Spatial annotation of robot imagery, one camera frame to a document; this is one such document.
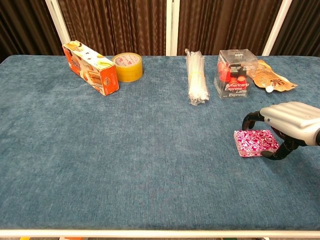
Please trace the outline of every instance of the packaging tape roll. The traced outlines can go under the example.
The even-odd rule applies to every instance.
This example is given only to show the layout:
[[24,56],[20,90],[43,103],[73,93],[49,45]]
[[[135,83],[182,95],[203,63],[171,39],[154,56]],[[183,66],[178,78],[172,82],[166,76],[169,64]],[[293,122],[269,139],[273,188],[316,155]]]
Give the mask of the packaging tape roll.
[[112,58],[116,76],[120,82],[133,82],[142,77],[142,58],[132,52],[124,52]]

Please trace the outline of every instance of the plastic straws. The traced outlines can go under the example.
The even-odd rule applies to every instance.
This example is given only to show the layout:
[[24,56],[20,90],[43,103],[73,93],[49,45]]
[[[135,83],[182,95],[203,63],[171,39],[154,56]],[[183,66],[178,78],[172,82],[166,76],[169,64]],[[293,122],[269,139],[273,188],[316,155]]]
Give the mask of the plastic straws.
[[190,52],[185,49],[188,72],[188,96],[190,103],[197,106],[209,100],[209,93],[204,74],[205,58],[200,51]]

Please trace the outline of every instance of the pink box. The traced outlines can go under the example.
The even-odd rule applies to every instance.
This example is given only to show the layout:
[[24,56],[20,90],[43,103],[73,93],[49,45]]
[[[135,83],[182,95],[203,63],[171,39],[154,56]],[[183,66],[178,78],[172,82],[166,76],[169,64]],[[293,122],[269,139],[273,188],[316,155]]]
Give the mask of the pink box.
[[279,148],[270,130],[234,131],[233,136],[241,157],[260,157],[262,151],[275,152]]

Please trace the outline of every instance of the table edge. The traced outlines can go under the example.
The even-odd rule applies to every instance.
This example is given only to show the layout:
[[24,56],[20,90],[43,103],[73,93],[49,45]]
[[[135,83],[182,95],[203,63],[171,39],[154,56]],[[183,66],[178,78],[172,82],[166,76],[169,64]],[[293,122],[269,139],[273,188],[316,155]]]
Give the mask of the table edge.
[[84,238],[320,238],[309,230],[83,230],[0,229],[0,238],[84,237]]

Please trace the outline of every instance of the blue carpet surface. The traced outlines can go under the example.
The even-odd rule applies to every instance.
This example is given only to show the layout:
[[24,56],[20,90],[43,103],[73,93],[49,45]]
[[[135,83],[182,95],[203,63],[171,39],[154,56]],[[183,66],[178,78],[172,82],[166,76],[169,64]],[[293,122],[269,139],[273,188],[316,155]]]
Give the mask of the blue carpet surface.
[[320,108],[320,58],[260,58],[298,87],[219,99],[217,56],[205,56],[210,100],[199,106],[184,56],[144,56],[143,77],[108,96],[64,56],[7,58],[0,229],[320,230],[320,147],[271,161],[241,158],[233,139],[271,104]]

